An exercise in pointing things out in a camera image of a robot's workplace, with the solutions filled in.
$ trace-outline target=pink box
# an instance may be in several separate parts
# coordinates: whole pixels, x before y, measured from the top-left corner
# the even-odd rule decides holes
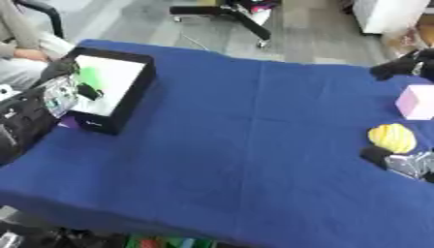
[[[396,101],[408,120],[430,120],[434,117],[434,85],[409,85]]]

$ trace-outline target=blue tablecloth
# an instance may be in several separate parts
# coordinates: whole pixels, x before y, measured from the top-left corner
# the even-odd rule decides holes
[[[118,137],[57,128],[0,170],[0,200],[79,229],[209,236],[261,247],[434,246],[434,185],[358,157],[366,130],[434,123],[394,101],[422,79],[360,67],[235,59],[106,41],[150,54],[158,79]]]

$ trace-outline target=black stand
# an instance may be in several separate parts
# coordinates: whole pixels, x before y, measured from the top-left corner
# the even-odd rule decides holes
[[[226,0],[219,6],[173,6],[170,7],[170,13],[174,15],[175,21],[181,21],[180,16],[183,15],[232,16],[260,38],[260,48],[265,47],[271,38],[271,33],[246,15],[245,10],[234,0]]]

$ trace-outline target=white cabinet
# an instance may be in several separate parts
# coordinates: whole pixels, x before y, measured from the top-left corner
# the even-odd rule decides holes
[[[356,0],[354,13],[363,33],[382,34],[415,26],[430,0]]]

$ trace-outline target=person's leg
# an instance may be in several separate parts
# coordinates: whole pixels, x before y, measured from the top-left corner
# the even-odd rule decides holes
[[[56,60],[65,56],[74,45],[47,32],[41,33],[41,49],[51,59]]]
[[[23,58],[0,58],[0,84],[9,84],[14,90],[26,90],[41,77],[47,63]]]

